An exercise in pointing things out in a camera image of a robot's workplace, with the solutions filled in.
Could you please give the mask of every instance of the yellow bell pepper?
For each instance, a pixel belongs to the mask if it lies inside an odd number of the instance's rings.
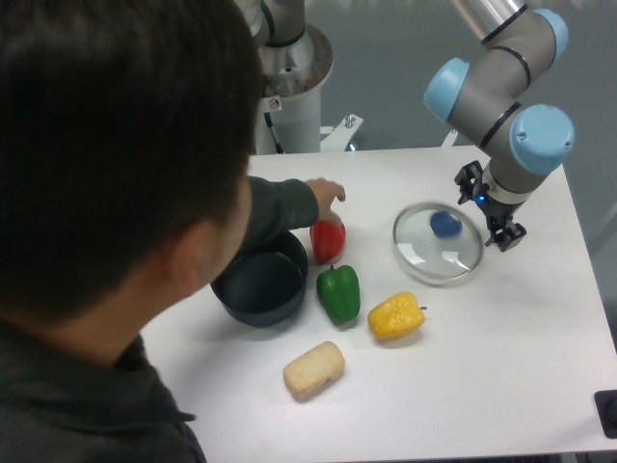
[[[424,312],[409,291],[394,294],[368,314],[368,325],[377,340],[409,335],[424,323]]]

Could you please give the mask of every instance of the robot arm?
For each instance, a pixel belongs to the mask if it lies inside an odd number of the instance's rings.
[[[532,12],[521,0],[453,0],[487,48],[473,66],[459,59],[433,77],[424,100],[442,121],[465,134],[491,160],[477,161],[455,178],[459,204],[474,200],[491,238],[504,252],[526,231],[514,212],[571,150],[575,131],[557,108],[523,108],[517,97],[563,53],[568,29],[548,10]]]
[[[275,95],[277,106],[284,102],[287,108],[286,116],[277,120],[279,128],[289,127],[286,139],[284,133],[281,136],[283,145],[293,152],[318,150],[320,108],[308,102],[318,99],[318,87],[330,73],[330,44],[305,23],[304,0],[235,1],[259,47],[264,96]],[[436,116],[491,158],[484,169],[477,161],[464,166],[455,182],[459,204],[473,200],[486,216],[491,233],[487,246],[495,243],[503,252],[526,234],[513,222],[514,212],[559,167],[574,144],[574,127],[562,111],[546,105],[523,108],[517,101],[561,56],[568,29],[557,14],[533,12],[524,0],[452,0],[452,4],[487,53],[473,66],[450,60],[433,77],[424,100]],[[309,136],[314,140],[303,140]],[[298,140],[302,143],[294,146]]]

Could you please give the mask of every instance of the blue lid handle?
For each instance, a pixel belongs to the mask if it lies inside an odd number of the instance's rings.
[[[438,210],[431,215],[431,229],[437,238],[455,238],[461,234],[463,222],[445,210]]]

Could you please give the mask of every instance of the bell pepper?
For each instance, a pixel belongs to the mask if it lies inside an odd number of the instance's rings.
[[[309,232],[310,244],[317,263],[326,263],[340,254],[345,244],[345,226],[332,225],[325,220],[318,220]]]
[[[424,312],[409,291],[399,292],[368,314],[368,325],[377,340],[409,335],[424,323]]]
[[[349,265],[341,265],[319,274],[317,277],[319,302],[335,323],[353,320],[360,312],[360,282],[356,271]]]

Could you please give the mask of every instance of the ear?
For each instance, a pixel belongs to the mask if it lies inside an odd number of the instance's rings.
[[[209,282],[220,233],[210,222],[190,226],[172,244],[166,262],[170,283],[180,297],[188,297]]]

